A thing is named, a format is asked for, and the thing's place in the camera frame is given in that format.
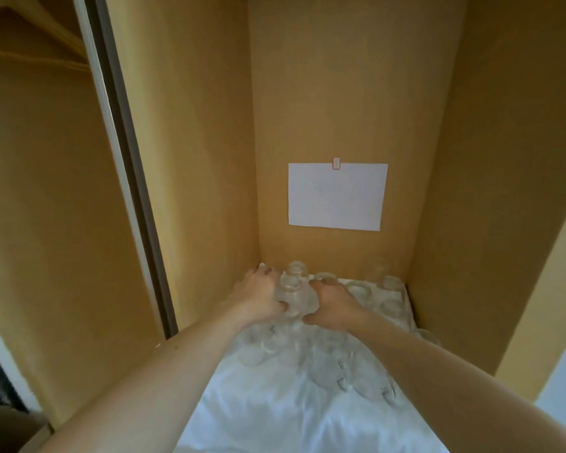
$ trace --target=wooden panel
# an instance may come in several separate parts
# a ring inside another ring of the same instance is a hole
[[[179,327],[259,263],[245,0],[107,0]]]
[[[419,323],[494,373],[565,217],[566,0],[470,0],[408,280]]]
[[[566,221],[495,377],[535,401],[566,350]]]
[[[21,52],[66,57],[10,15]],[[88,72],[0,61],[0,335],[56,426],[158,343]]]
[[[466,0],[249,0],[263,260],[405,277]],[[389,164],[381,231],[287,224],[290,162]]]

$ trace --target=right hand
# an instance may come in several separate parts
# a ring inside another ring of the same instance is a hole
[[[351,321],[363,312],[346,286],[333,278],[310,280],[309,283],[319,296],[319,309],[303,318],[305,324],[347,331]]]

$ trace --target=paper sheet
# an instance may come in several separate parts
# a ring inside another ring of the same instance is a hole
[[[379,231],[387,172],[387,164],[289,164],[289,224]]]

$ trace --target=white cloth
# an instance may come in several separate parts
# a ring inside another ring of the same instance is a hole
[[[399,406],[353,390],[328,393],[302,369],[272,358],[220,363],[179,441],[210,453],[427,453],[441,442],[400,393]]]

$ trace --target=door frame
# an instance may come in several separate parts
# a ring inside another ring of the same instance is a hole
[[[106,0],[74,0],[139,262],[162,341],[178,333]]]

